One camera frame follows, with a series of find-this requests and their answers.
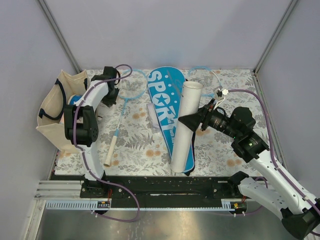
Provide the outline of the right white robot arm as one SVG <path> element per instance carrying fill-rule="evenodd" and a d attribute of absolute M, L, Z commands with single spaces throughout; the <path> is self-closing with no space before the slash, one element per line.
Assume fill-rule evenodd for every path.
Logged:
<path fill-rule="evenodd" d="M 228 194 L 248 197 L 275 214 L 284 228 L 303 240 L 320 224 L 320 200 L 303 187 L 275 159 L 272 149 L 253 130 L 256 124 L 247 107 L 237 107 L 227 116 L 214 101 L 178 121 L 191 131 L 211 127 L 233 139 L 231 147 L 238 157 L 255 168 L 273 189 L 260 187 L 248 174 L 239 171 L 228 179 Z"/>

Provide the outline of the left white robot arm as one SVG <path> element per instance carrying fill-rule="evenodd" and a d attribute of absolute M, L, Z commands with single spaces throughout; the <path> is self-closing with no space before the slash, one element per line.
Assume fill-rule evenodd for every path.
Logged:
<path fill-rule="evenodd" d="M 102 178 L 105 170 L 100 162 L 97 150 L 99 136 L 96 110 L 99 104 L 112 107 L 116 104 L 120 82 L 119 71 L 112 66 L 106 66 L 102 74 L 94 75 L 85 93 L 74 104 L 64 107 L 64 134 L 81 155 L 85 174 L 81 185 L 81 198 L 105 198 L 111 190 Z"/>

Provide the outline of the white shuttlecock tube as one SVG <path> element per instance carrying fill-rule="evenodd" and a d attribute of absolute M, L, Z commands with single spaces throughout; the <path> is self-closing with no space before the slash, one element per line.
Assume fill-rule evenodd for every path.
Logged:
<path fill-rule="evenodd" d="M 178 117 L 194 114 L 198 111 L 203 85 L 194 81 L 183 83 Z M 170 167 L 175 173 L 184 173 L 194 167 L 192 137 L 194 132 L 178 121 L 176 125 L 173 152 Z"/>

